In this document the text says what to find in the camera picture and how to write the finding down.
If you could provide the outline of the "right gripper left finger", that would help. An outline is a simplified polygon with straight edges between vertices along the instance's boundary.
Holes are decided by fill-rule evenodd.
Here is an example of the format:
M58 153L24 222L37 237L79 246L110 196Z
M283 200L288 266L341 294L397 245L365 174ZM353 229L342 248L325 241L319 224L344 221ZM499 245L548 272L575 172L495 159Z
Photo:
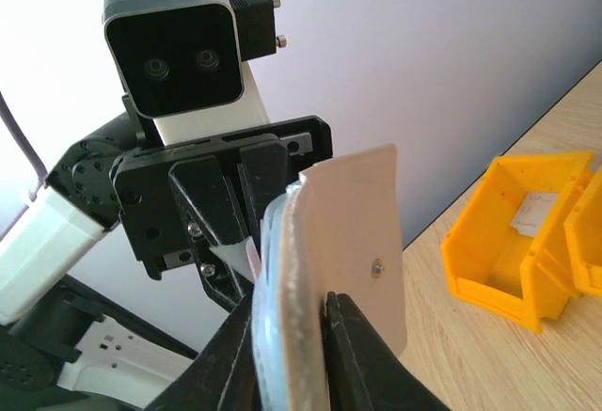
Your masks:
M251 347L252 295L246 295L203 351L148 410L250 411L261 409Z

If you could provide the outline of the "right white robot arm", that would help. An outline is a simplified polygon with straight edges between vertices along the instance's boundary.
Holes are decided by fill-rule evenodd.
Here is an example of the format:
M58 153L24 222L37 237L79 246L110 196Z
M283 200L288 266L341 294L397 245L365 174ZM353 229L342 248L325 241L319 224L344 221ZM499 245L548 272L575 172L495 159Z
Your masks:
M286 344L244 298L199 354L131 314L61 286L1 333L1 406L80 394L67 410L440 410L353 299L327 297L318 340Z

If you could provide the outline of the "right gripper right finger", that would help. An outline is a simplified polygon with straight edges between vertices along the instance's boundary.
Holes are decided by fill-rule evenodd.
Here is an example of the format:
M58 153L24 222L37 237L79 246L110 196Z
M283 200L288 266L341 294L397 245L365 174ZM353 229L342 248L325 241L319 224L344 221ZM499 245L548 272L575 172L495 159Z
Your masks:
M448 408L402 365L348 294L327 295L323 335L333 410Z

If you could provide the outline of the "beige leather card holder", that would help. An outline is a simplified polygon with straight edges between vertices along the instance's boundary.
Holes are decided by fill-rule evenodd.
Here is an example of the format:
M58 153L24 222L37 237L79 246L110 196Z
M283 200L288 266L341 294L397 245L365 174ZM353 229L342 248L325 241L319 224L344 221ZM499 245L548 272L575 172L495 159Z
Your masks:
M267 410L329 406L321 320L352 297L393 354L405 347L403 243L392 144L317 163L266 209L251 313Z

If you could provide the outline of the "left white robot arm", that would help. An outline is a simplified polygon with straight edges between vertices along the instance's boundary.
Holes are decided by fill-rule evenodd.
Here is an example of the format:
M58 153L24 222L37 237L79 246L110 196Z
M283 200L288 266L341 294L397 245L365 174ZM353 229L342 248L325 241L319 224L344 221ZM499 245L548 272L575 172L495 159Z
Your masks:
M245 244L301 171L331 158L316 116L162 146L127 116L72 145L1 243L1 321L11 324L112 229L147 275L194 264L215 303L251 290Z

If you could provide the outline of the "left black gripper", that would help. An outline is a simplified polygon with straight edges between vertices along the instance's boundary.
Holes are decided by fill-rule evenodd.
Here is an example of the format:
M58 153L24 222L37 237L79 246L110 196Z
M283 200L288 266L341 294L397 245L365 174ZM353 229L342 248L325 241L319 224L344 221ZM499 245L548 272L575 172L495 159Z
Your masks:
M330 126L316 116L121 155L111 174L129 244L146 270L194 264L207 296L233 309L252 289L245 253L263 214L301 171L332 157Z

